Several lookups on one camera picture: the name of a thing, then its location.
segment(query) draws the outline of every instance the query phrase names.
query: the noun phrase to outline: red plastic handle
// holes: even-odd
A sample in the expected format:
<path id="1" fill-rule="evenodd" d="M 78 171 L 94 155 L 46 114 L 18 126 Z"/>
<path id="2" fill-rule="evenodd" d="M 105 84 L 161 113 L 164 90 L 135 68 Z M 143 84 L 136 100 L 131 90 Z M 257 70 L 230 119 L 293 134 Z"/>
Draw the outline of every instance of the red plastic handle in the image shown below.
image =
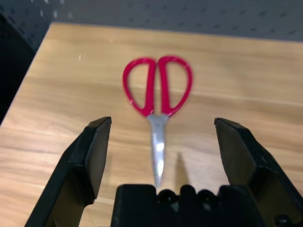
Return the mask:
<path id="1" fill-rule="evenodd" d="M 176 62 L 180 64 L 187 72 L 187 88 L 183 97 L 181 98 L 180 102 L 175 107 L 170 107 L 169 103 L 169 85 L 167 80 L 167 71 L 166 71 L 166 64 L 170 62 Z M 147 85 L 146 85 L 146 95 L 145 95 L 145 106 L 140 108 L 138 104 L 135 102 L 131 91 L 128 87 L 128 77 L 133 70 L 134 67 L 140 64 L 149 64 L 148 69 L 148 77 L 147 77 Z M 189 64 L 184 61 L 183 59 L 177 56 L 164 56 L 161 57 L 158 61 L 158 66 L 160 69 L 160 78 L 161 78 L 161 111 L 163 114 L 167 114 L 169 117 L 174 115 L 185 103 L 186 99 L 188 98 L 189 92 L 191 90 L 191 86 L 193 83 L 193 73 L 189 66 Z M 152 58 L 139 58 L 137 60 L 131 61 L 126 66 L 123 72 L 123 87 L 125 93 L 130 101 L 130 103 L 134 106 L 134 108 L 140 112 L 143 116 L 147 117 L 151 113 L 153 113 L 153 105 L 154 105 L 154 83 L 155 83 L 155 73 L 156 73 L 157 63 Z"/>
<path id="2" fill-rule="evenodd" d="M 149 64 L 148 76 L 147 76 L 147 85 L 146 85 L 146 95 L 145 95 L 145 106 L 140 108 L 135 102 L 129 87 L 128 87 L 128 76 L 131 70 L 140 64 Z M 126 66 L 123 72 L 123 87 L 126 93 L 127 98 L 134 108 L 141 113 L 143 116 L 147 117 L 153 113 L 153 96 L 154 96 L 154 83 L 155 83 L 155 74 L 156 74 L 157 63 L 152 58 L 139 58 L 137 60 L 131 61 Z"/>
<path id="3" fill-rule="evenodd" d="M 170 102 L 169 102 L 169 85 L 168 85 L 168 80 L 167 80 L 167 71 L 166 71 L 166 64 L 170 62 L 176 62 L 180 64 L 187 73 L 187 88 L 185 90 L 185 93 L 183 97 L 181 98 L 180 102 L 173 108 L 170 107 Z M 167 114 L 169 117 L 174 115 L 185 103 L 189 96 L 189 92 L 191 90 L 191 86 L 193 84 L 193 73 L 192 70 L 189 66 L 189 64 L 184 61 L 183 59 L 177 57 L 177 56 L 163 56 L 159 59 L 158 61 L 158 66 L 160 69 L 160 76 L 161 76 L 161 109 L 162 113 Z"/>

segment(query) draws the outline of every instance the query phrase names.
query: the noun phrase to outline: gray perforated panel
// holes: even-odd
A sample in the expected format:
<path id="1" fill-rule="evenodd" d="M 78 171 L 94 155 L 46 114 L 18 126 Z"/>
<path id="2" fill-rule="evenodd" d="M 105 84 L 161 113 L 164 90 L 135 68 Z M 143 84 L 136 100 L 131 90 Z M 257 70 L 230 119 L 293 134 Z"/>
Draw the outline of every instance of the gray perforated panel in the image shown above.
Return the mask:
<path id="1" fill-rule="evenodd" d="M 301 41 L 302 9 L 301 0 L 0 0 L 35 48 L 52 21 Z"/>
<path id="2" fill-rule="evenodd" d="M 49 27 L 31 0 L 0 0 L 0 13 L 37 50 Z"/>

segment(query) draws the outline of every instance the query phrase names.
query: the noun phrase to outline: wooden table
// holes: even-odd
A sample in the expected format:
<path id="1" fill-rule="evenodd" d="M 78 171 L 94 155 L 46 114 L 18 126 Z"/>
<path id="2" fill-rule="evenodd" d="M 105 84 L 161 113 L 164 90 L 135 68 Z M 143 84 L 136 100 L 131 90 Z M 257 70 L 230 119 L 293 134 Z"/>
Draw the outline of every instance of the wooden table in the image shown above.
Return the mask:
<path id="1" fill-rule="evenodd" d="M 0 128 L 0 226 L 25 224 L 61 154 L 103 116 L 113 120 L 107 164 L 81 226 L 110 225 L 118 185 L 153 183 L 149 125 L 121 79 L 129 61 L 165 54 L 190 63 L 194 85 L 167 125 L 161 188 L 217 192 L 228 183 L 214 127 L 224 117 L 250 128 L 303 194 L 303 44 L 53 24 Z M 138 67 L 131 79 L 141 104 L 146 72 Z M 169 65 L 169 79 L 176 104 L 185 73 Z"/>

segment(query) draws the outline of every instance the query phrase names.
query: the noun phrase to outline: black plastic part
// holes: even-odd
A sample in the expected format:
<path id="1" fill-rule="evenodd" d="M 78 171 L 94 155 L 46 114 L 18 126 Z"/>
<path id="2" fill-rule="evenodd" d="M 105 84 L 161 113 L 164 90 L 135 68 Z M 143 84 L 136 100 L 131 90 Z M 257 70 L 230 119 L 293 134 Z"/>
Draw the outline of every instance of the black plastic part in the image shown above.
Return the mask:
<path id="1" fill-rule="evenodd" d="M 280 215 L 303 226 L 303 198 L 272 155 L 242 125 L 223 118 L 214 124 L 230 184 L 249 187 L 267 226 Z"/>
<path id="2" fill-rule="evenodd" d="M 165 194 L 174 194 L 165 190 Z M 201 192 L 185 185 L 178 205 L 161 203 L 152 185 L 119 186 L 111 227 L 265 227 L 258 208 L 245 186 L 222 186 L 218 196 L 207 191 L 211 201 L 200 200 Z"/>
<path id="3" fill-rule="evenodd" d="M 84 208 L 99 191 L 111 118 L 91 122 L 66 149 L 26 227 L 77 227 Z"/>

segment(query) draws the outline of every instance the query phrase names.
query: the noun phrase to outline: dark floor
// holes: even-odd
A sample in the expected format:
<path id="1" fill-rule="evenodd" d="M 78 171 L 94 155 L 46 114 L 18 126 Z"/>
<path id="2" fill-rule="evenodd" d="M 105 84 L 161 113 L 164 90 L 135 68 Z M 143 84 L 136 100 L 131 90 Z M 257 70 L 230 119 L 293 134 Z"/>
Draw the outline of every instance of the dark floor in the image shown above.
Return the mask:
<path id="1" fill-rule="evenodd" d="M 0 124 L 35 53 L 0 15 Z"/>

